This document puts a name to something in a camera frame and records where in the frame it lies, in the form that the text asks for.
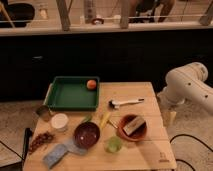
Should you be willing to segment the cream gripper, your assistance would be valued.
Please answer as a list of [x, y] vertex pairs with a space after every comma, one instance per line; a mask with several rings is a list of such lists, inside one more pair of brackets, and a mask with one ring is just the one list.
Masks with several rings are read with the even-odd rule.
[[174, 110], [173, 106], [170, 106], [164, 102], [160, 103], [161, 114], [163, 118], [163, 124], [165, 127], [169, 127], [173, 124], [177, 112]]

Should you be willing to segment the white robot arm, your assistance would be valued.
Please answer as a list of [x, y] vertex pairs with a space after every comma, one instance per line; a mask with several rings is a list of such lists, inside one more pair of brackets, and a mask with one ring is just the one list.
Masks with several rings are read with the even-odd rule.
[[175, 108], [186, 100], [213, 114], [213, 88], [205, 83], [207, 78], [208, 69], [200, 62], [174, 68], [166, 74], [166, 86], [157, 94], [165, 127], [174, 122]]

